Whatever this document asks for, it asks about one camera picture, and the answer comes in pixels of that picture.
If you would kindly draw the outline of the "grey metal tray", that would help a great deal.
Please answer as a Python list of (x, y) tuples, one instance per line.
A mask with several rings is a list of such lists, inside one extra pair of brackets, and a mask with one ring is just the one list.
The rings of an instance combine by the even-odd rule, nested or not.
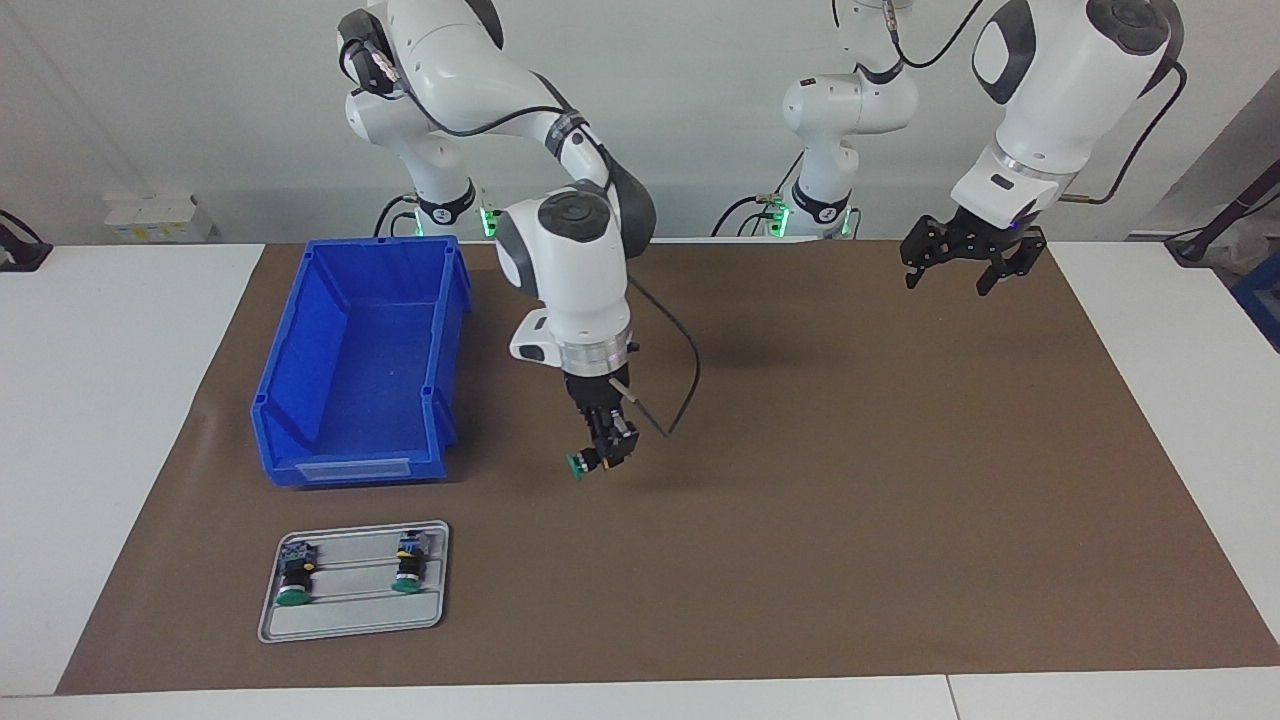
[[(397, 542), (407, 530), (421, 530), (430, 538), (430, 559), (417, 594), (390, 588)], [(274, 605), (276, 556), (292, 541), (307, 541), (317, 550), (311, 575), (312, 600), (297, 607), (279, 607)], [(276, 544), (257, 638), (264, 644), (280, 644), (433, 628), (445, 615), (449, 553), (451, 525), (443, 520), (297, 530), (283, 536)]]

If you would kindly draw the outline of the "blue crate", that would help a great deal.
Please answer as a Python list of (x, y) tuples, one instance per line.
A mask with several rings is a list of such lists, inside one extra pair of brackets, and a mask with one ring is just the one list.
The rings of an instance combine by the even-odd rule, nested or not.
[(1236, 282), (1230, 293), (1280, 354), (1280, 250)]

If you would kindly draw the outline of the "clear plastic bag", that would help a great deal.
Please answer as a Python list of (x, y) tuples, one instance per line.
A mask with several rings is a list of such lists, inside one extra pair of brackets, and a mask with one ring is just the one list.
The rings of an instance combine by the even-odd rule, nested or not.
[(1280, 210), (1266, 209), (1242, 218), (1211, 246), (1211, 263), (1236, 275), (1247, 275), (1275, 252), (1280, 243)]

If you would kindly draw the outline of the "black clamp base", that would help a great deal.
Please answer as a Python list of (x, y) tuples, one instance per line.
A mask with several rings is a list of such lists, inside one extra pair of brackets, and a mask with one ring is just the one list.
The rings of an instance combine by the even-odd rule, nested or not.
[(29, 224), (0, 208), (0, 273), (36, 272), (52, 250)]

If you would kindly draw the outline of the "brown table mat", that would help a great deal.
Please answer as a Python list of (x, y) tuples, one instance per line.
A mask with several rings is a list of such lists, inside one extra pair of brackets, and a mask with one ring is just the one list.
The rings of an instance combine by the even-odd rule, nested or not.
[[(250, 406), (300, 255), (259, 260), (59, 693), (1280, 666), (1053, 258), (982, 299), (966, 263), (906, 290), (891, 243), (655, 246), (701, 387), (575, 480), (472, 246), (447, 483), (296, 491)], [(284, 534), (430, 519), (436, 626), (259, 639)]]

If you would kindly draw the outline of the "blue plastic storage bin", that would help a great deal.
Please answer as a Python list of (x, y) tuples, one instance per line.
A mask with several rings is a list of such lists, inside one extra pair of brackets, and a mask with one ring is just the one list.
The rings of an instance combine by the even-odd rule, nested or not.
[(471, 283), (453, 236), (306, 245), (251, 404), (268, 479), (438, 482)]

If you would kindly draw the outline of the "black stand pole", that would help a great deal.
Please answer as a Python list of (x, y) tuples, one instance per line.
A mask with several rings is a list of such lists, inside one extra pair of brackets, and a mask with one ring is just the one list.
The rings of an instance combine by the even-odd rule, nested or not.
[(1207, 225), (1183, 231), (1164, 241), (1165, 249), (1181, 266), (1194, 266), (1226, 229), (1275, 199), (1280, 199), (1280, 158), (1267, 167), (1239, 196)]

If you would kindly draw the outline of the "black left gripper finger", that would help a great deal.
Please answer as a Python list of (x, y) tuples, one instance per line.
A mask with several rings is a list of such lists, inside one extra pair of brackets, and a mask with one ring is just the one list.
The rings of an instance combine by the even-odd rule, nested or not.
[(948, 263), (948, 227), (936, 218), (919, 218), (900, 243), (900, 258), (908, 268), (905, 283), (914, 290), (925, 270)]
[(1024, 277), (1044, 251), (1047, 240), (1043, 231), (1028, 231), (1010, 252), (992, 247), (987, 252), (988, 266), (975, 283), (975, 291), (984, 297), (1002, 281)]

